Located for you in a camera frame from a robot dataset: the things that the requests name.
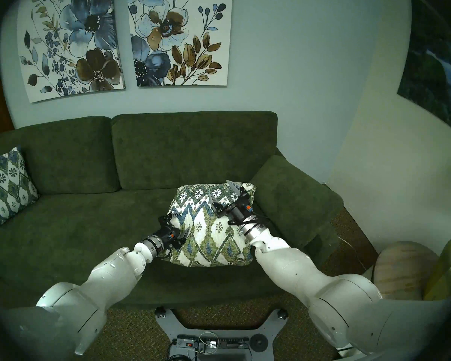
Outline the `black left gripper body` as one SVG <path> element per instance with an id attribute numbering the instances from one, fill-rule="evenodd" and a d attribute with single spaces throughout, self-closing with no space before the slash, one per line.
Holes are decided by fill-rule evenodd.
<path id="1" fill-rule="evenodd" d="M 160 228 L 156 232 L 156 237 L 162 243 L 162 250 L 167 250 L 173 248 L 175 250 L 179 250 L 182 246 L 180 246 L 177 242 L 181 231 L 178 227 L 173 224 L 166 224 L 165 218 L 158 218 Z"/>

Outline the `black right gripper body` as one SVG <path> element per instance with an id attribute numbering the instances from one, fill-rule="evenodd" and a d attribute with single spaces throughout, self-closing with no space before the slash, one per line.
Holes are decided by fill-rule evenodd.
<path id="1" fill-rule="evenodd" d="M 222 212 L 216 214 L 217 218 L 227 217 L 228 225 L 246 225 L 253 223 L 253 210 L 250 205 L 250 195 L 241 190 L 241 195 L 229 205 L 222 205 Z"/>

